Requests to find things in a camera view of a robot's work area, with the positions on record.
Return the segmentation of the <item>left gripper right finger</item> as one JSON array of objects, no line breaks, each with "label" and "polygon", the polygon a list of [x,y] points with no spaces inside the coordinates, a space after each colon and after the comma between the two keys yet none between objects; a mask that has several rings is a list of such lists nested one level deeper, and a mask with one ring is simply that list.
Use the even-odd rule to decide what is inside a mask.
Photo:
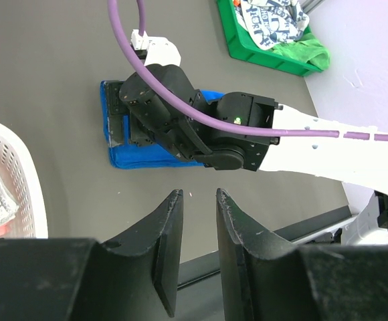
[{"label": "left gripper right finger", "polygon": [[388,320],[388,245],[296,245],[216,192],[226,320]]}]

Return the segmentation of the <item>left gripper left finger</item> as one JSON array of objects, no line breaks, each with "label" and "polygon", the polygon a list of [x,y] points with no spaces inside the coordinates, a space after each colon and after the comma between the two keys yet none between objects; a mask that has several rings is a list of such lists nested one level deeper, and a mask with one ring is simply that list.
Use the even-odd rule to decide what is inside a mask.
[{"label": "left gripper left finger", "polygon": [[168,320],[175,315],[183,192],[105,242],[0,239],[0,320]]}]

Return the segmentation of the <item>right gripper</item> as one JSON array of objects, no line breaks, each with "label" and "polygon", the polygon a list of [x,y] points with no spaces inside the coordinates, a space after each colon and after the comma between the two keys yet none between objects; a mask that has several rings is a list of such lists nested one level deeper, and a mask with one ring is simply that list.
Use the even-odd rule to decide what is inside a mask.
[{"label": "right gripper", "polygon": [[[121,80],[105,81],[105,107],[108,117],[109,147],[124,146],[124,116],[128,108],[120,99]],[[166,107],[138,106],[130,109],[132,138],[136,144],[157,144],[175,157],[181,156],[176,146],[175,118]]]}]

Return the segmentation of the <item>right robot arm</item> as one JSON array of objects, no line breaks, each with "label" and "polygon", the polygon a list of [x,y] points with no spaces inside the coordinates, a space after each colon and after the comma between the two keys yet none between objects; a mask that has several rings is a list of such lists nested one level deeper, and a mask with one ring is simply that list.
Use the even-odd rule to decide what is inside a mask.
[{"label": "right robot arm", "polygon": [[[118,169],[195,167],[183,162],[157,144],[132,143],[134,125],[117,101],[121,81],[100,85],[104,135],[112,166]],[[260,171],[304,173],[372,189],[375,196],[343,229],[343,243],[352,245],[388,243],[388,142],[367,139],[284,137],[267,153],[255,152]]]}]

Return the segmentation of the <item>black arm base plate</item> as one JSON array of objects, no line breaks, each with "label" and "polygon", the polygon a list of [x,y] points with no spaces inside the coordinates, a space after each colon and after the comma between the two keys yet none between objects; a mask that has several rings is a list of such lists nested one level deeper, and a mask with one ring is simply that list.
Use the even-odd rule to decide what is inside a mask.
[{"label": "black arm base plate", "polygon": [[[344,206],[275,230],[274,233],[291,242],[307,243],[325,233],[333,233],[337,229],[351,223],[354,218],[349,207]],[[219,272],[218,251],[186,261],[179,266],[177,289],[182,290]]]}]

